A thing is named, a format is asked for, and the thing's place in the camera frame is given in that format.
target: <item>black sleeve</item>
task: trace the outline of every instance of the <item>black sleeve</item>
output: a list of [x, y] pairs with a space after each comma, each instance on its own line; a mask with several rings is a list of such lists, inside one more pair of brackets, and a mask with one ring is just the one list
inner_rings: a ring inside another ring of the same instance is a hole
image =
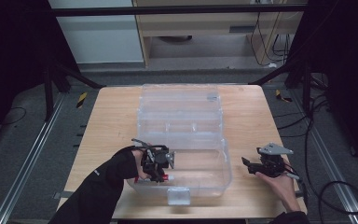
[[138, 175], [131, 150], [132, 147], [121, 149], [91, 172], [49, 223], [108, 224], [123, 190], [124, 179]]
[[281, 213], [269, 224], [310, 224], [303, 212]]

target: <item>wooden table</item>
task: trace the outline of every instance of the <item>wooden table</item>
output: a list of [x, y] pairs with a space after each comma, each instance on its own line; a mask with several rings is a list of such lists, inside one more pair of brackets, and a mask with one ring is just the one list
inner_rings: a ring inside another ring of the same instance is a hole
[[[92, 170], [132, 144], [141, 90], [140, 86], [100, 90], [65, 191], [75, 191]], [[262, 218], [284, 211], [269, 186], [249, 175], [241, 162], [241, 157], [260, 162], [255, 149], [269, 142], [282, 145], [264, 92], [245, 85], [219, 85], [218, 90], [233, 175], [223, 196], [192, 199], [190, 206], [168, 206], [166, 200], [145, 200], [125, 182], [113, 218]], [[298, 200], [306, 212], [303, 200]]]

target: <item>black stand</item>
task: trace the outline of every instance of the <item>black stand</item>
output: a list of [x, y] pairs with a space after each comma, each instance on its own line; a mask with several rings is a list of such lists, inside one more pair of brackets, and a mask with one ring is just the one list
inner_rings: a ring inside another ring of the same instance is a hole
[[[309, 0], [309, 6], [317, 6], [323, 0]], [[323, 25], [327, 21], [328, 16], [331, 15], [331, 6], [325, 6], [321, 10], [304, 11], [301, 22], [298, 25], [295, 39], [286, 64], [269, 73], [265, 77], [257, 81], [250, 82], [249, 85], [263, 85], [267, 81], [279, 76], [282, 73], [289, 73], [285, 80], [285, 85], [288, 88], [293, 88], [302, 81], [303, 84], [303, 108], [304, 111], [310, 113], [310, 87], [311, 87], [311, 66], [317, 55], [313, 53], [318, 48], [321, 39], [321, 32]]]
[[60, 75], [55, 75], [50, 73], [50, 71], [58, 70], [61, 72], [64, 72], [66, 75], [76, 78], [77, 80], [85, 83], [86, 85], [94, 88], [94, 89], [100, 89], [105, 87], [104, 85], [97, 84], [77, 72], [63, 66], [59, 63], [49, 64], [45, 65], [44, 71], [43, 71], [43, 77], [45, 81], [45, 95], [46, 95], [46, 117], [45, 121], [48, 121], [54, 111], [54, 101], [53, 101], [53, 91], [52, 91], [52, 85], [51, 83], [54, 82], [59, 90], [59, 92], [68, 92], [70, 90], [70, 84], [66, 80], [65, 77], [62, 77]]
[[[35, 14], [29, 14], [29, 12], [33, 11], [34, 9], [26, 4], [17, 1], [7, 1], [6, 4], [7, 4], [6, 7], [8, 13], [11, 15], [11, 18], [15, 22], [15, 25], [25, 35], [29, 35], [30, 48], [34, 50], [34, 56], [36, 57], [36, 59], [38, 60], [41, 66], [41, 70], [42, 70], [41, 73], [43, 75], [43, 80], [45, 84], [45, 94], [46, 94], [45, 121], [50, 119], [54, 111], [52, 83], [54, 83], [57, 86], [59, 92], [68, 92], [71, 88], [68, 80], [65, 78], [66, 76], [74, 77], [77, 80], [87, 84], [88, 86], [94, 89], [100, 89], [104, 87], [104, 85], [97, 84], [83, 77], [80, 73], [63, 65], [56, 59], [55, 54], [57, 53], [54, 54], [52, 50], [50, 50], [51, 47], [48, 45], [47, 42], [48, 38], [51, 38], [52, 35], [56, 35], [56, 34], [48, 33], [49, 36], [45, 38], [46, 31], [41, 32], [41, 30], [44, 29], [41, 28], [41, 26], [43, 26], [44, 23], [40, 21], [40, 20], [42, 21], [46, 20], [48, 21], [47, 25], [57, 26], [59, 28], [59, 24], [55, 17], [40, 18], [37, 17], [37, 15]], [[60, 35], [62, 35], [63, 41], [66, 44], [63, 34], [60, 33]]]

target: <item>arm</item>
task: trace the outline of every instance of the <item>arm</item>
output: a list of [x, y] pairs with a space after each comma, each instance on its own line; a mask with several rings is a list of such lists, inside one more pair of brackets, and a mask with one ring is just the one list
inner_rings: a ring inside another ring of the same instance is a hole
[[91, 172], [49, 223], [109, 223], [124, 187], [124, 179], [146, 178], [142, 151], [125, 147]]
[[287, 176], [286, 173], [283, 173], [275, 178], [268, 177], [259, 172], [255, 173], [255, 175], [265, 181], [272, 188], [272, 191], [282, 201], [282, 204], [286, 209], [286, 213], [282, 213], [277, 216], [272, 222], [270, 222], [271, 224], [309, 223], [307, 216], [301, 211], [300, 205], [298, 204], [293, 178]]

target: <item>metal rail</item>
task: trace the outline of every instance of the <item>metal rail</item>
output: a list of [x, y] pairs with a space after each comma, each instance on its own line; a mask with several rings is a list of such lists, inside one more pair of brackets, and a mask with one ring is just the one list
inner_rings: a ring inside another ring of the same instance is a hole
[[7, 223], [8, 218], [13, 211], [14, 206], [16, 205], [17, 200], [19, 199], [21, 192], [27, 182], [27, 179], [31, 172], [33, 171], [34, 165], [39, 157], [40, 152], [45, 145], [48, 135], [54, 125], [58, 114], [61, 111], [62, 103], [65, 99], [66, 94], [60, 93], [59, 99], [57, 100], [56, 105], [54, 106], [54, 113], [52, 114], [50, 120], [46, 121], [43, 125], [39, 135], [34, 141], [34, 145], [31, 148], [27, 158], [25, 159], [24, 164], [22, 165], [19, 174], [16, 177], [13, 185], [11, 186], [6, 198], [0, 206], [0, 224]]
[[[296, 102], [298, 109], [305, 114], [299, 100], [300, 97], [298, 96], [296, 91], [291, 91], [291, 93], [294, 96], [293, 99]], [[320, 136], [315, 126], [316, 125], [312, 127], [312, 130], [310, 131], [310, 136], [312, 137], [312, 140], [315, 143], [315, 148], [319, 154], [319, 157], [322, 160], [322, 163], [324, 165], [327, 174], [330, 177], [330, 180], [345, 181], [343, 174], [339, 171], [335, 161], [333, 160], [330, 153], [328, 152], [327, 146], [324, 144], [324, 140]], [[338, 195], [338, 198], [341, 200], [342, 205], [345, 207], [347, 211], [350, 212], [358, 211], [358, 202], [353, 192], [348, 186], [335, 185], [335, 190]], [[358, 215], [349, 215], [349, 218], [353, 224], [358, 224]]]
[[190, 13], [237, 13], [237, 12], [295, 12], [325, 9], [325, 5], [308, 4], [256, 4], [256, 5], [209, 5], [209, 6], [164, 6], [164, 7], [89, 7], [53, 8], [52, 10], [30, 10], [28, 13], [55, 17], [118, 16]]

